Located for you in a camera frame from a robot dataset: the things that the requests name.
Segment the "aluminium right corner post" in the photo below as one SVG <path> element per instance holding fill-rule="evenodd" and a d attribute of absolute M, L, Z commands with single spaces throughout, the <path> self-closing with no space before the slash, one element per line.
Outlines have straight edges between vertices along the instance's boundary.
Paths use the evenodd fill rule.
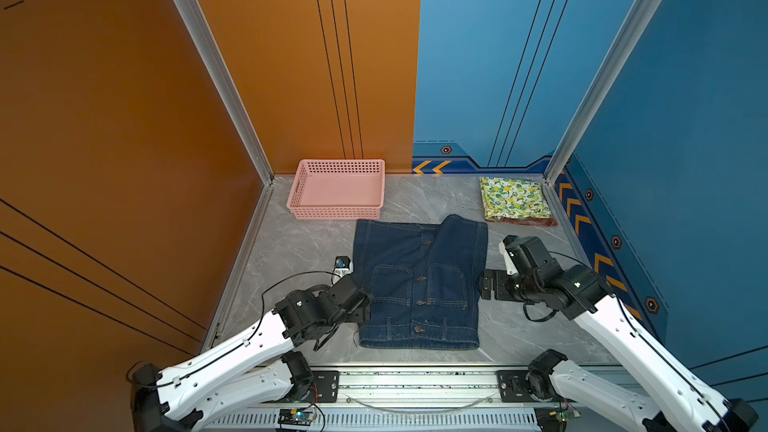
<path fill-rule="evenodd" d="M 553 185 L 663 0 L 634 0 L 543 175 Z"/>

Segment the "lemon print skirt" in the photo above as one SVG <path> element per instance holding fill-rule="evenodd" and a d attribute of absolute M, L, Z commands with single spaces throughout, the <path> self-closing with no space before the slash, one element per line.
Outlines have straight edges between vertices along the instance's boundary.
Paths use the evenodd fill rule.
<path fill-rule="evenodd" d="M 526 179 L 481 177 L 480 195 L 488 221 L 546 221 L 552 212 L 542 184 Z"/>

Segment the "aluminium left corner post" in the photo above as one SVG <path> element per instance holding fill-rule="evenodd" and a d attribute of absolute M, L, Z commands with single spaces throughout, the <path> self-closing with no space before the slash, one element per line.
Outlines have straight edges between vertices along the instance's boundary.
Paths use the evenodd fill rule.
<path fill-rule="evenodd" d="M 271 185 L 274 172 L 199 0 L 173 2 L 254 168 L 262 182 Z"/>

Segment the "right circuit board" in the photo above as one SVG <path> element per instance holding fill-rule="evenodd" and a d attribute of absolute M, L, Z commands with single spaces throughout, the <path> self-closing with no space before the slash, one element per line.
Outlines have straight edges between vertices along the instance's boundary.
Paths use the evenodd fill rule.
<path fill-rule="evenodd" d="M 582 414 L 577 409 L 543 409 L 534 410 L 536 421 L 542 432 L 565 432 L 568 423 L 580 419 Z"/>

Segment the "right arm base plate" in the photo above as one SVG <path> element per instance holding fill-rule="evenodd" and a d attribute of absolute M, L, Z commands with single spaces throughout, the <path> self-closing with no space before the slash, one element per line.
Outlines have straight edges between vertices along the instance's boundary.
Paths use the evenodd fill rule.
<path fill-rule="evenodd" d="M 528 370 L 502 369 L 496 372 L 497 385 L 503 403 L 536 402 L 528 381 Z"/>

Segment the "dark navy skirt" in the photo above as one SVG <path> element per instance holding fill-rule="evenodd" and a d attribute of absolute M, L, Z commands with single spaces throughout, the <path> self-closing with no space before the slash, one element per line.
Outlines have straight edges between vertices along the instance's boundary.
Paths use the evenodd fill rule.
<path fill-rule="evenodd" d="M 488 227 L 451 214 L 439 224 L 360 220 L 353 272 L 373 296 L 359 328 L 372 349 L 474 350 Z"/>

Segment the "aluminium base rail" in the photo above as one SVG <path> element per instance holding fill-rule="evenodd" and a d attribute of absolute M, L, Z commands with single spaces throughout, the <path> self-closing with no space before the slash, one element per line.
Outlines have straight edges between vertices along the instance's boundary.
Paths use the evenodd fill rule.
<path fill-rule="evenodd" d="M 496 372 L 490 366 L 357 367 L 340 371 L 336 403 L 280 400 L 246 405 L 199 431 L 277 431 L 282 408 L 314 407 L 319 412 L 309 431 L 541 431 L 534 410 L 577 409 L 580 419 L 566 431 L 631 431 L 572 400 L 503 403 Z M 643 391 L 619 367 L 583 368 L 628 391 Z"/>

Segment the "aluminium corner post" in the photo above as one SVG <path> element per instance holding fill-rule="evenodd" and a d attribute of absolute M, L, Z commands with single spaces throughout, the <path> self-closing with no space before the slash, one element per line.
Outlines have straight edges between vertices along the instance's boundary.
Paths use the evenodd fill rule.
<path fill-rule="evenodd" d="M 663 0 L 634 0 L 543 175 L 553 185 Z"/>
<path fill-rule="evenodd" d="M 254 168 L 262 182 L 271 185 L 274 172 L 199 0 L 173 2 Z"/>

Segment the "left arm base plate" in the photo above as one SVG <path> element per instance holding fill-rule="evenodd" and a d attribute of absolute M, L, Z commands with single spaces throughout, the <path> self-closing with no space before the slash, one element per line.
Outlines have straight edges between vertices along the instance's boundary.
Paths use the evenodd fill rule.
<path fill-rule="evenodd" d="M 313 377 L 307 392 L 301 398 L 308 403 L 336 403 L 338 400 L 340 371 L 330 369 L 313 369 Z"/>

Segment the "green circuit board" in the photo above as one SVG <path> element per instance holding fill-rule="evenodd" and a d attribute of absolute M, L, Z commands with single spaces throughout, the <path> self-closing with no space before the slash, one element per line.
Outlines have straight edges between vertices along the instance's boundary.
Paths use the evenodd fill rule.
<path fill-rule="evenodd" d="M 317 425 L 319 412 L 314 407 L 282 408 L 276 420 L 277 431 L 309 431 Z"/>

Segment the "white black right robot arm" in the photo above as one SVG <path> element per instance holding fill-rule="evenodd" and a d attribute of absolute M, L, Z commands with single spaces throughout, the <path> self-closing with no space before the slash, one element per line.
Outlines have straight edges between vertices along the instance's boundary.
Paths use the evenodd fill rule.
<path fill-rule="evenodd" d="M 562 314 L 597 339 L 645 392 L 628 391 L 548 349 L 528 365 L 535 400 L 572 400 L 631 431 L 750 431 L 758 422 L 749 403 L 725 398 L 667 351 L 589 267 L 564 270 L 551 261 L 514 274 L 488 269 L 479 290 L 485 300 L 544 304 Z"/>

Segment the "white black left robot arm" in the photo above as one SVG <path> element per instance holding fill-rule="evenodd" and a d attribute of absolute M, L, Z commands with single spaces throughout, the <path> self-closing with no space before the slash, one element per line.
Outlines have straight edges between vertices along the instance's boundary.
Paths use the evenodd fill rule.
<path fill-rule="evenodd" d="M 146 364 L 131 378 L 137 431 L 199 431 L 246 405 L 311 400 L 314 374 L 298 346 L 322 347 L 344 323 L 369 318 L 365 280 L 294 290 L 233 338 L 165 369 Z"/>

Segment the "red plaid skirt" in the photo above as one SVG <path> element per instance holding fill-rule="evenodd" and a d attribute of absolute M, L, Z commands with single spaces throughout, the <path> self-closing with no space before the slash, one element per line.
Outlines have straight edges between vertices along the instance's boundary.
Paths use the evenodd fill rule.
<path fill-rule="evenodd" d="M 555 227 L 558 225 L 558 222 L 555 218 L 549 217 L 549 218 L 535 218 L 535 217 L 526 217 L 526 218 L 508 218 L 508 217 L 492 217 L 487 218 L 487 221 L 489 222 L 499 222 L 499 223 L 511 223 L 518 226 L 533 226 L 533 227 Z"/>

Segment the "pink perforated plastic basket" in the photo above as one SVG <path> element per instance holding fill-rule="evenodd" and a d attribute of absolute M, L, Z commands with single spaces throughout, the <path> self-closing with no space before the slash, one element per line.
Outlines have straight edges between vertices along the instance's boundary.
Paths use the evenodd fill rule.
<path fill-rule="evenodd" d="M 303 159 L 286 206 L 299 220 L 378 220 L 385 179 L 383 159 Z"/>

